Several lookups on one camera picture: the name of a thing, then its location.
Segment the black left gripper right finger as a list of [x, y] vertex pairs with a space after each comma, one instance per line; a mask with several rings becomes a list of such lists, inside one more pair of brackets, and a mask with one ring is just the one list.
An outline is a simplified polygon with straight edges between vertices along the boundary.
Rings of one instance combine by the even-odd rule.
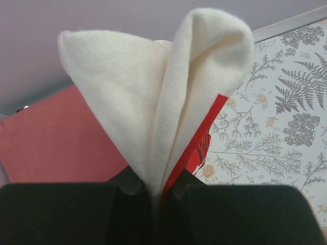
[[288, 185], [206, 185], [183, 170], [168, 193], [164, 244], [320, 244], [306, 198]]

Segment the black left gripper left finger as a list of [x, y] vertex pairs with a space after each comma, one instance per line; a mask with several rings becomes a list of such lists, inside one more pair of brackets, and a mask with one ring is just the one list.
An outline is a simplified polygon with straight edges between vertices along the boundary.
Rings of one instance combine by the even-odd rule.
[[107, 182], [1, 188], [1, 244], [150, 244], [149, 195], [127, 167]]

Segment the white t shirt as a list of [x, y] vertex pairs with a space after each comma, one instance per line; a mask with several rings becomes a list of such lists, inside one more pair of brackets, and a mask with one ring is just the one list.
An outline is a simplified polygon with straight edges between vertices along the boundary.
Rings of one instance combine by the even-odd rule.
[[249, 26], [217, 9], [192, 10], [175, 38], [62, 32], [62, 65], [149, 192], [160, 195], [183, 152], [239, 87], [253, 58]]

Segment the folded red t shirt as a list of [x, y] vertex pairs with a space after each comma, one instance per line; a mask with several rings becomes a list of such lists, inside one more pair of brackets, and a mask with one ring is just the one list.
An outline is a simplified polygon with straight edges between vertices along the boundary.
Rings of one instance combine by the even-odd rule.
[[1, 121], [9, 182], [101, 182], [127, 162], [71, 86]]

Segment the floral patterned table mat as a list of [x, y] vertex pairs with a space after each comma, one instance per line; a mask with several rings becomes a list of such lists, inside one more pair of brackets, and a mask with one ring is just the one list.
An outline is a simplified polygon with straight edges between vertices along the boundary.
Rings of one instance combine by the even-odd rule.
[[210, 133], [197, 178], [293, 186], [326, 227], [326, 20], [256, 43]]

